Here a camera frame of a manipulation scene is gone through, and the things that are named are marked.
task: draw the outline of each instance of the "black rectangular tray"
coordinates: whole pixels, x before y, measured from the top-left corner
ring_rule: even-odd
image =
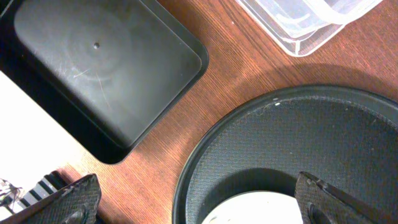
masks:
[[[207,69],[155,0],[11,2],[0,70],[101,162],[122,161]]]

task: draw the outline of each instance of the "plastic container lid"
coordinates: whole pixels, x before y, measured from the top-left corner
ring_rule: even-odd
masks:
[[[382,0],[237,0],[291,56],[306,56]]]

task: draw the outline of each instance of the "black plastic tray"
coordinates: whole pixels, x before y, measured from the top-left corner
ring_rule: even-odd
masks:
[[[303,170],[396,217],[397,156],[396,102],[338,86],[266,93],[227,114],[197,144],[178,180],[173,223],[201,223],[243,192],[294,197]]]
[[[108,164],[208,66],[203,44],[155,0],[14,0],[0,18],[0,53],[0,69]]]

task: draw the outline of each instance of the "white plate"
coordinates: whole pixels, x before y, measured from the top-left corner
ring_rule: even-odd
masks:
[[[202,224],[292,223],[302,224],[295,198],[266,191],[247,192],[225,200]]]

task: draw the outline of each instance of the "wooden table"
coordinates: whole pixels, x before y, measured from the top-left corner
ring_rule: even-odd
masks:
[[[210,65],[124,162],[102,164],[78,146],[71,149],[78,159],[60,164],[70,181],[98,175],[99,212],[107,223],[171,223],[177,180],[195,145],[219,119],[256,96],[332,83],[398,101],[397,0],[384,0],[304,58],[285,54],[234,0],[160,3],[204,43]]]

